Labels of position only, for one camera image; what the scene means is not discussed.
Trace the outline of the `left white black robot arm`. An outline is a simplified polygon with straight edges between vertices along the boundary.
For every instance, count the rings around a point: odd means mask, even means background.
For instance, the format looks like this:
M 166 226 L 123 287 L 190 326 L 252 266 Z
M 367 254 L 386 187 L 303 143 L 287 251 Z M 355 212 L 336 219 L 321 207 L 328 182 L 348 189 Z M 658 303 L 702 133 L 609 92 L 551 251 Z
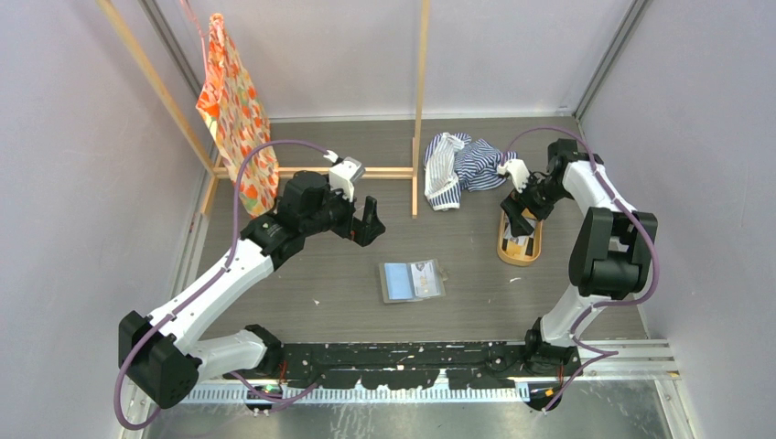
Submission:
M 232 371 L 273 377 L 281 356 L 261 331 L 246 328 L 210 340 L 202 335 L 248 289 L 301 252 L 307 238 L 332 232 L 366 247 L 385 233 L 377 199 L 368 196 L 357 209 L 344 183 L 333 172 L 294 174 L 275 206 L 238 231 L 231 248 L 197 281 L 147 316 L 127 314 L 118 327 L 124 376 L 161 409 L 182 402 L 199 382 Z

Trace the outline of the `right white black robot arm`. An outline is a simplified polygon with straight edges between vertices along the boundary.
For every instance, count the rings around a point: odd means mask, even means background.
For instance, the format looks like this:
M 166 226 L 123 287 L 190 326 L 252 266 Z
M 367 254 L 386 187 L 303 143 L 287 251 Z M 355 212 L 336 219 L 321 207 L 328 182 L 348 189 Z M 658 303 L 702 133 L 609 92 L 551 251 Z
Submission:
M 634 208 L 611 185 L 599 155 L 579 151 L 572 139 L 551 143 L 547 155 L 545 172 L 532 173 L 517 158 L 497 167 L 513 185 L 501 202 L 503 259 L 538 257 L 540 228 L 558 201 L 575 201 L 584 216 L 568 261 L 569 286 L 525 335 L 523 365 L 539 376 L 570 369 L 576 361 L 575 335 L 601 308 L 642 291 L 658 228 L 653 214 Z

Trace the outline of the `yellow oval tray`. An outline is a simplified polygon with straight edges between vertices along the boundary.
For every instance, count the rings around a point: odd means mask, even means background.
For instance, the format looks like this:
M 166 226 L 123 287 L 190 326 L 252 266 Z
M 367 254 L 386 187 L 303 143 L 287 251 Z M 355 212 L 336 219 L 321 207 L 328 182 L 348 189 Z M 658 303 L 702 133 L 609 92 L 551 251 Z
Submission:
M 499 258 L 508 264 L 529 266 L 540 256 L 544 223 L 528 209 L 515 215 L 519 203 L 513 195 L 501 203 L 501 218 L 497 243 Z

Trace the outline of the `clear grey card holder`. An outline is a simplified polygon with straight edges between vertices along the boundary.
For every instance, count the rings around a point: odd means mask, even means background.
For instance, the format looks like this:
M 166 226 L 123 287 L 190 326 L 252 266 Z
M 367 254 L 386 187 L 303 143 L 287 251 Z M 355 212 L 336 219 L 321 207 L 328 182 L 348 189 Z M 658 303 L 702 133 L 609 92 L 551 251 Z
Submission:
M 447 295 L 446 276 L 438 260 L 387 262 L 378 268 L 381 295 L 387 305 L 419 302 Z

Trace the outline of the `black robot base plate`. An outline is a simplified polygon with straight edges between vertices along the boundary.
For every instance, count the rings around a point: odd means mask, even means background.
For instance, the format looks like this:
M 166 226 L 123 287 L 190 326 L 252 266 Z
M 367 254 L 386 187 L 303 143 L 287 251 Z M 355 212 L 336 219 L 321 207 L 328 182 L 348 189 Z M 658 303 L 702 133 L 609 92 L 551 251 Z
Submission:
M 444 379 L 451 390 L 510 388 L 518 378 L 558 383 L 581 366 L 577 349 L 524 343 L 405 342 L 287 343 L 270 348 L 249 380 L 278 380 L 292 388 L 392 391 L 429 389 Z

